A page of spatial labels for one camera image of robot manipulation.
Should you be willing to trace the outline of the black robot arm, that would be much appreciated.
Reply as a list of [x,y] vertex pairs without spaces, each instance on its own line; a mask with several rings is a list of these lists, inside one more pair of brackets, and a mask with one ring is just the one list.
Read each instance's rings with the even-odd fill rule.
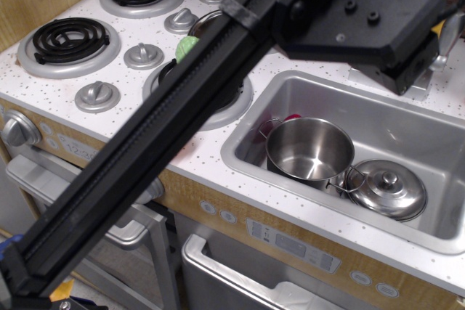
[[174,69],[172,82],[149,97],[64,194],[1,260],[4,309],[45,309],[49,296],[151,181],[179,153],[273,46],[293,60],[410,70],[438,45],[432,28],[453,12],[424,0],[405,19],[368,40],[354,26],[345,44],[319,44],[316,26],[336,0],[226,0],[225,17]]

